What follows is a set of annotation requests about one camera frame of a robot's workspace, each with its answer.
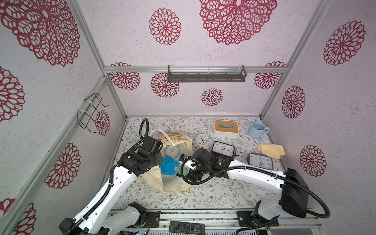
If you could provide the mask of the blue round alarm clock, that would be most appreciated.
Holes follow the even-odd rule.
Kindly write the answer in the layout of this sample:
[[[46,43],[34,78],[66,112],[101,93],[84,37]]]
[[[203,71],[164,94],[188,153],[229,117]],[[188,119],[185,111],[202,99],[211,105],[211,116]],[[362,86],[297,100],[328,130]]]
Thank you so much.
[[[159,165],[161,174],[166,176],[173,176],[177,173],[179,163],[172,158],[164,157],[162,164]]]

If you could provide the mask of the black square alarm clock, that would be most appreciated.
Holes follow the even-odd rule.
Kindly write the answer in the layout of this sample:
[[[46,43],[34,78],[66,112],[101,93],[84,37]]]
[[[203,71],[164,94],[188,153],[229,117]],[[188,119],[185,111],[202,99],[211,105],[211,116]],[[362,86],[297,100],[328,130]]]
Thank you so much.
[[[233,157],[235,147],[230,145],[230,144],[222,143],[222,142],[219,142],[219,141],[214,141],[211,151],[212,151],[213,154],[219,154],[219,155],[225,155],[227,157]]]

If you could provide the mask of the pale blue rounded alarm clock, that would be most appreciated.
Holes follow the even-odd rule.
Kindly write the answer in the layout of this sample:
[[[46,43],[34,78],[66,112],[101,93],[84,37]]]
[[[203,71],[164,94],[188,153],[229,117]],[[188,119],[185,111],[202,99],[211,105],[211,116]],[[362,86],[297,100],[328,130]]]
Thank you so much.
[[[178,159],[181,153],[181,149],[178,146],[166,146],[164,155],[172,159]]]

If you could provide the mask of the white round flat-face clock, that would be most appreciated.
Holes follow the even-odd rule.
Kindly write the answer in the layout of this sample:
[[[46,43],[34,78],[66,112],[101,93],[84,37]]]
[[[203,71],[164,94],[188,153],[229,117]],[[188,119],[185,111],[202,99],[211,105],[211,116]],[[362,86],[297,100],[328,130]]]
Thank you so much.
[[[206,134],[198,134],[194,139],[194,145],[196,149],[208,149],[210,146],[210,137]]]

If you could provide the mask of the cream floral canvas bag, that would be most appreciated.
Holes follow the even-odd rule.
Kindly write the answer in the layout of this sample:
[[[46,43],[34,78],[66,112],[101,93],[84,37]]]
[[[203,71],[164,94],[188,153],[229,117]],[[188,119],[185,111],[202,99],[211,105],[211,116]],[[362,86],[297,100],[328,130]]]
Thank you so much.
[[[144,182],[151,188],[163,193],[182,193],[192,186],[181,177],[181,155],[193,155],[193,141],[180,132],[166,133],[155,129],[151,136],[159,137],[163,143],[161,149],[162,163],[154,166],[141,175]]]

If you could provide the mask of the white round alarm clock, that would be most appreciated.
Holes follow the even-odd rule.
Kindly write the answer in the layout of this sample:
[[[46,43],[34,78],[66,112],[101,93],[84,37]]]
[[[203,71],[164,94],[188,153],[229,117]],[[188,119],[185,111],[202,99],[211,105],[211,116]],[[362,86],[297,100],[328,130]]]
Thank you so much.
[[[237,161],[244,163],[244,164],[248,164],[248,161],[242,156],[235,156],[234,160],[237,160]]]

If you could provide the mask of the small clear alarm clock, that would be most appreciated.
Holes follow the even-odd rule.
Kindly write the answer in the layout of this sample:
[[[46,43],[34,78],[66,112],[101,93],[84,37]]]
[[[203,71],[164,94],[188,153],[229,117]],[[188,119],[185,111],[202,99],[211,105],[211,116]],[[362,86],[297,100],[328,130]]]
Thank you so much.
[[[245,150],[241,149],[241,148],[237,148],[236,149],[236,156],[240,156],[240,157],[244,157],[245,156]]]

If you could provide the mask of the blue square alarm clock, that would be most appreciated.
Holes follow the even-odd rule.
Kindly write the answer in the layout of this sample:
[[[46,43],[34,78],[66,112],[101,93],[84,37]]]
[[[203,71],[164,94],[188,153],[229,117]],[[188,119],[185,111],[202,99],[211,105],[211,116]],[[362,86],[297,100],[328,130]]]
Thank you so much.
[[[256,166],[266,170],[273,170],[273,160],[271,157],[259,153],[250,153],[247,157],[247,161],[250,165]]]

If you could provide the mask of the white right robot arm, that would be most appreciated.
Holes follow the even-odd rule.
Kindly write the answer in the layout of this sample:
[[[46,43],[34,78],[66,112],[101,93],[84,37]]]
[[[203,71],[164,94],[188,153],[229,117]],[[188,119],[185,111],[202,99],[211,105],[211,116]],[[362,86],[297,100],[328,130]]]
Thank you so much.
[[[272,191],[275,195],[259,201],[253,217],[263,221],[288,213],[294,217],[307,215],[309,189],[300,174],[289,168],[287,172],[273,171],[242,163],[233,157],[212,154],[204,148],[194,152],[193,156],[181,154],[179,161],[189,168],[183,175],[190,185],[199,185],[203,174],[212,177],[245,181]]]

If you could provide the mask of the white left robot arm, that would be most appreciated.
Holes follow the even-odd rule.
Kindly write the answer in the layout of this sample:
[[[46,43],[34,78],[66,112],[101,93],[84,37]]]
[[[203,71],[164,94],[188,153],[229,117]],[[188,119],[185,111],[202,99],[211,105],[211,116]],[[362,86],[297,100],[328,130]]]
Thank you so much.
[[[64,235],[116,235],[122,229],[140,225],[146,210],[134,203],[113,218],[108,214],[119,197],[141,174],[162,163],[163,143],[150,136],[137,142],[123,153],[111,167],[108,181],[74,218],[65,218],[59,225]]]

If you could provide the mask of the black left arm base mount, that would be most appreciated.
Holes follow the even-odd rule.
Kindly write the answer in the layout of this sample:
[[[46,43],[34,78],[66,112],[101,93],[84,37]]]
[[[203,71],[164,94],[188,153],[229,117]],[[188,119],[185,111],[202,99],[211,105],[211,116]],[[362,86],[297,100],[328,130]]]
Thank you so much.
[[[129,226],[129,228],[158,228],[160,224],[161,211],[150,211],[141,206],[137,202],[133,202],[129,205],[135,208],[139,213],[139,219],[136,224]]]

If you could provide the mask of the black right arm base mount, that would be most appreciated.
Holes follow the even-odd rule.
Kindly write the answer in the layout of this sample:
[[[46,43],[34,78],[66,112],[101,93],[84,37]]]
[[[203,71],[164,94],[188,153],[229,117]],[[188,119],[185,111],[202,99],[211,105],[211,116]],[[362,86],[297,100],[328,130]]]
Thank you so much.
[[[256,227],[269,221],[258,214],[261,201],[258,201],[254,209],[237,211],[237,217],[240,227]]]

